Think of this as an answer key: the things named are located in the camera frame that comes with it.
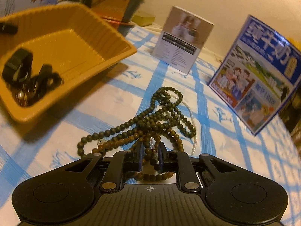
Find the orange plastic tray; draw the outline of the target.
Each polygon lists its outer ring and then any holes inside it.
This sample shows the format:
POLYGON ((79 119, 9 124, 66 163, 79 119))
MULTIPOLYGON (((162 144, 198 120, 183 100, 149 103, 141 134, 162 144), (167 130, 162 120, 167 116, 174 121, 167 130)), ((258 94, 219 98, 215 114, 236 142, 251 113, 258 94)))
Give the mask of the orange plastic tray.
POLYGON ((136 53, 121 33, 82 4, 69 3, 27 9, 1 18, 17 26, 15 35, 1 34, 1 65, 19 49, 33 54, 32 74, 52 66, 63 84, 30 107, 20 106, 5 81, 1 100, 19 123, 36 119, 59 99, 91 77, 136 53))

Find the blue checked tablecloth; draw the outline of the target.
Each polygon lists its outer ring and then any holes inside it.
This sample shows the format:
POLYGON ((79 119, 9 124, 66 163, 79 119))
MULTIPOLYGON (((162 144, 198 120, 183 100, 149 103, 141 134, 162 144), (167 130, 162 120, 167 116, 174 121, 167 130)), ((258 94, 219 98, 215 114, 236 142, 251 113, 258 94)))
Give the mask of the blue checked tablecloth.
POLYGON ((137 53, 78 87, 30 124, 14 122, 1 108, 1 225, 17 225, 11 194, 22 181, 78 158, 86 135, 118 126, 150 105, 161 86, 178 89, 181 112, 193 122, 197 141, 183 138, 185 152, 209 153, 281 184, 289 204, 285 225, 300 225, 300 158, 282 120, 256 136, 208 87, 215 58, 203 53, 185 75, 153 58, 157 38, 134 27, 127 39, 137 53))

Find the small white product box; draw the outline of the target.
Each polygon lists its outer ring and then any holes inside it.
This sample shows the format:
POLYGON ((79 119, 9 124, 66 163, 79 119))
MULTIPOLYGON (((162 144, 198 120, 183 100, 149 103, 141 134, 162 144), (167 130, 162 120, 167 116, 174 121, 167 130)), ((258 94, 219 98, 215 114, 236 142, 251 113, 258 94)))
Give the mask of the small white product box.
POLYGON ((188 74, 213 28, 214 23, 173 6, 151 55, 188 74))

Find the blue milk carton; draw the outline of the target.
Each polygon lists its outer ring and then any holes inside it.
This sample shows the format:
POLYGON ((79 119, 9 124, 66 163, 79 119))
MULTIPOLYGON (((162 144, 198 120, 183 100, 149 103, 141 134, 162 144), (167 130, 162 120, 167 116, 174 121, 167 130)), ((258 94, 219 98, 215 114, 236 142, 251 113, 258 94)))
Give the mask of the blue milk carton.
POLYGON ((299 84, 300 50, 250 15, 209 87, 256 135, 299 84))

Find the flat yellow cardboard box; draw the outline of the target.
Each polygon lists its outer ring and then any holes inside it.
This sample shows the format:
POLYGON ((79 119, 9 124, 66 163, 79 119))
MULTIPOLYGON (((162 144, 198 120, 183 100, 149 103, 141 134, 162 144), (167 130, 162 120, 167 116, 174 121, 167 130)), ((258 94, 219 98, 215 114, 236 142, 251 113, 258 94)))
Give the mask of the flat yellow cardboard box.
POLYGON ((154 15, 148 14, 143 11, 136 12, 132 18, 132 22, 134 22, 135 24, 141 27, 152 25, 154 21, 155 21, 154 15))

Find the middle orange-label food bowl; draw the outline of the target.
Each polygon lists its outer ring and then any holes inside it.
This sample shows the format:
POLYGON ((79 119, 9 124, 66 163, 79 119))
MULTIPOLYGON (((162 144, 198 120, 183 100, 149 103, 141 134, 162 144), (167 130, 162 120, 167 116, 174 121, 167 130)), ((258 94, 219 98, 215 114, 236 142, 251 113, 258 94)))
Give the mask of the middle orange-label food bowl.
POLYGON ((128 23, 144 0, 81 0, 100 17, 128 23))

